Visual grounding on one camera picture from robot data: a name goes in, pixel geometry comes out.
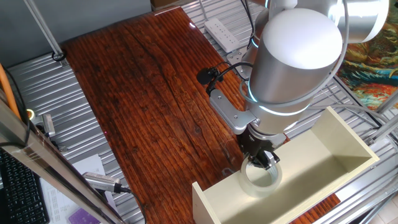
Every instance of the open box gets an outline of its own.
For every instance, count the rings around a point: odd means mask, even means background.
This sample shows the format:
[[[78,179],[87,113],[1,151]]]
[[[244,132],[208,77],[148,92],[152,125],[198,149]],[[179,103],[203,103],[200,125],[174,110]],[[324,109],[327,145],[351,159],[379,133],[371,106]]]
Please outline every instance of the open box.
[[[312,129],[275,153],[280,157],[282,181],[268,197],[244,192],[240,172],[204,192],[197,182],[192,184],[196,223],[289,223],[379,160],[330,107]],[[257,176],[264,172],[256,170]]]

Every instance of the power strip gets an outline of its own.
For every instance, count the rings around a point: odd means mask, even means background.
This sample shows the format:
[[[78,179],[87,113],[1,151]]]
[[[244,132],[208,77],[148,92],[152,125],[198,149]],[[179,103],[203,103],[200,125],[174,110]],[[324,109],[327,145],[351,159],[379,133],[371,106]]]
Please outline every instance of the power strip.
[[[218,19],[210,19],[205,22],[205,29],[225,52],[232,52],[239,48],[237,38]]]

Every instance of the wood grain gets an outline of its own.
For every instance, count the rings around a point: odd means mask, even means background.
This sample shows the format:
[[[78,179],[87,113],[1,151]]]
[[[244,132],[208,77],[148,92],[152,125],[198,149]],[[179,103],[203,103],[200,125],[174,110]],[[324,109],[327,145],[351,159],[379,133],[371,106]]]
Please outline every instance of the wood grain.
[[[223,59],[190,24],[180,7],[168,8],[63,45],[148,223],[194,223],[192,183],[205,190],[243,160],[196,80],[200,69]],[[231,72],[217,86],[242,110],[238,87]]]

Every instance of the colorful painting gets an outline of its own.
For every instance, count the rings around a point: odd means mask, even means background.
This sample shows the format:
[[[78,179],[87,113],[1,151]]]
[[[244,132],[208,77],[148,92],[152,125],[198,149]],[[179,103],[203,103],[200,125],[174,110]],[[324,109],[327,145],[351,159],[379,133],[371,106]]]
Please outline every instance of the colorful painting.
[[[375,110],[398,89],[398,8],[391,0],[380,33],[363,44],[350,44],[338,72],[340,79],[370,109]]]

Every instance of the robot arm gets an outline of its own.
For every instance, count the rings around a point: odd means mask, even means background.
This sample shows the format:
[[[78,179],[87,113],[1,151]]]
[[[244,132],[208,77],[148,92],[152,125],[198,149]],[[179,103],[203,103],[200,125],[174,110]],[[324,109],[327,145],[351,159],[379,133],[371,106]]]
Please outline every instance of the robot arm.
[[[347,1],[350,9],[351,0]],[[340,0],[316,4],[312,0],[269,0],[269,11],[256,21],[256,45],[243,57],[253,64],[252,69],[244,67],[249,77],[246,111],[234,108],[221,91],[210,92],[212,106],[237,134],[242,152],[254,165],[269,169],[279,161],[274,151],[285,141],[284,131],[294,126],[319,88],[333,78],[347,43],[367,41],[381,30],[388,0],[376,1],[379,12],[369,13],[360,24],[355,10],[343,7],[341,15]],[[372,2],[375,0],[351,1],[351,6],[375,6]],[[348,29],[346,21],[351,19]]]

